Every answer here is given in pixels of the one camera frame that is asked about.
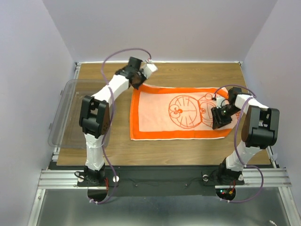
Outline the orange white cartoon towel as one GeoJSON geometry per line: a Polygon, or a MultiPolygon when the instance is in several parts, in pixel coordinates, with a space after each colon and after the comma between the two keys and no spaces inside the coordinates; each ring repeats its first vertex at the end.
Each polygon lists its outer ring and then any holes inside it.
{"type": "Polygon", "coordinates": [[[130,108],[131,140],[192,140],[225,138],[236,126],[232,122],[212,129],[214,92],[227,97],[223,88],[171,88],[142,85],[134,90],[130,108]]]}

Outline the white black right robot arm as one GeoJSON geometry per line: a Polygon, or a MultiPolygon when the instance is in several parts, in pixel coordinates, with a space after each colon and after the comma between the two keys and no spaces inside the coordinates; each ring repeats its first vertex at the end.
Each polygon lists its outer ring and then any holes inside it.
{"type": "Polygon", "coordinates": [[[238,121],[245,119],[241,141],[238,143],[234,137],[233,153],[223,160],[216,172],[216,178],[222,184],[242,180],[242,170],[253,156],[277,141],[280,111],[258,102],[251,90],[242,90],[242,86],[234,86],[227,97],[220,97],[217,92],[212,97],[216,102],[216,107],[211,109],[213,129],[229,125],[236,113],[239,113],[238,121]]]}

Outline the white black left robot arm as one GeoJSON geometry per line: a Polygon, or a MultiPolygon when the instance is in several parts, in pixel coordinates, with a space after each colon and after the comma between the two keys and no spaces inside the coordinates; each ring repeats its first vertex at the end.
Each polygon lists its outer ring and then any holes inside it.
{"type": "Polygon", "coordinates": [[[126,66],[117,70],[112,79],[97,93],[82,99],[79,126],[86,140],[87,159],[78,181],[93,186],[105,181],[103,147],[105,136],[111,127],[114,115],[114,101],[129,87],[139,88],[148,76],[141,67],[142,60],[130,57],[126,66]]]}

